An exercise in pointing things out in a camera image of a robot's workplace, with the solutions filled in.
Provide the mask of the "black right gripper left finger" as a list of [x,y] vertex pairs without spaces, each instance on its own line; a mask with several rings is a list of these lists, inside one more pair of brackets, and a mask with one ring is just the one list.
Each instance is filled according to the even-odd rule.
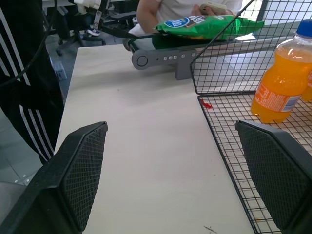
[[106,122],[81,127],[28,185],[1,183],[1,233],[82,233],[99,185],[107,130]]

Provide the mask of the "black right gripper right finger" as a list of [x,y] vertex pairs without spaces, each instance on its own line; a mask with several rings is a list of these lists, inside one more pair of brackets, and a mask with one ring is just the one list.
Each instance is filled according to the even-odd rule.
[[284,234],[312,232],[312,156],[289,133],[270,125],[235,124],[251,179]]

